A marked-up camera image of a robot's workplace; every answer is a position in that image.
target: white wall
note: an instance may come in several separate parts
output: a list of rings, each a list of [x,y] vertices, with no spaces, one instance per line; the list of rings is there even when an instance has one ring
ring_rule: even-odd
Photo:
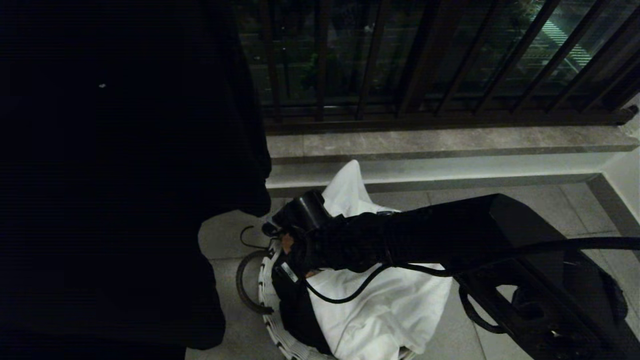
[[[632,104],[640,107],[640,95],[627,106]],[[627,134],[640,139],[640,114],[622,128]],[[603,165],[602,174],[640,222],[640,149],[611,158]]]
[[[592,174],[619,156],[615,152],[478,156],[419,160],[361,161],[365,183],[477,179],[487,177]],[[322,186],[329,183],[343,163],[274,165],[268,188]]]

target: handle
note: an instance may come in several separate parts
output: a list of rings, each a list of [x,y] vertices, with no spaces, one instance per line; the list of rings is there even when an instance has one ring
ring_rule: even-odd
[[[486,322],[485,319],[480,317],[480,315],[478,315],[474,306],[471,304],[471,302],[469,302],[469,294],[467,293],[467,290],[465,288],[460,286],[460,290],[458,293],[460,294],[460,301],[462,302],[462,306],[465,308],[467,316],[473,322],[478,324],[478,326],[480,326],[484,330],[487,330],[488,332],[492,332],[494,334],[504,334],[506,332],[500,325],[491,325],[490,323]]]

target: white towel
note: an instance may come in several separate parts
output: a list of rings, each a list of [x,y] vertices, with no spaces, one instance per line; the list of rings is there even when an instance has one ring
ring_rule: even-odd
[[[372,203],[353,160],[345,165],[323,192],[332,216],[351,217],[363,212],[392,210]],[[423,264],[442,269],[440,265]],[[379,265],[358,274],[325,270],[308,279],[321,294],[341,299],[351,295]],[[309,292],[322,332],[340,360],[398,360],[400,348],[425,351],[442,316],[452,279],[407,269],[380,273],[353,301],[331,304]]]

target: tiled floor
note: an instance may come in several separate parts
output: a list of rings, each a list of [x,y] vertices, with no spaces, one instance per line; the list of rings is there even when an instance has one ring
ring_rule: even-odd
[[[585,184],[561,186],[520,186],[509,188],[473,188],[430,192],[372,193],[371,199],[384,206],[409,210],[429,204],[439,204],[468,197],[504,193],[524,202],[569,238],[581,236],[619,236],[615,225]],[[273,209],[285,199],[274,199]],[[241,257],[253,249],[242,246],[238,236],[248,225],[256,225],[245,234],[245,241],[259,245],[268,239],[259,226],[264,219],[255,219],[240,212],[231,212],[208,220],[200,231],[200,246],[211,260],[216,272],[218,291],[225,316],[227,333],[223,343],[207,351],[188,350],[189,360],[283,359],[272,344],[260,315],[241,303],[236,287],[236,268]],[[627,323],[640,336],[640,263],[629,251],[589,250],[602,268],[618,280],[629,304]],[[257,292],[257,264],[246,269],[246,287]],[[425,354],[417,360],[524,360],[530,357],[507,335],[496,335],[474,325],[458,298],[454,283],[444,315]]]

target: sticker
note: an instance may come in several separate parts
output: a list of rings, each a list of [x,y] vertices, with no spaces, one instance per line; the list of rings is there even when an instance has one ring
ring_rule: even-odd
[[[298,276],[296,276],[296,273],[294,273],[293,270],[291,270],[291,268],[289,267],[289,264],[282,263],[280,267],[282,268],[282,270],[284,270],[285,273],[287,273],[291,281],[298,282]]]

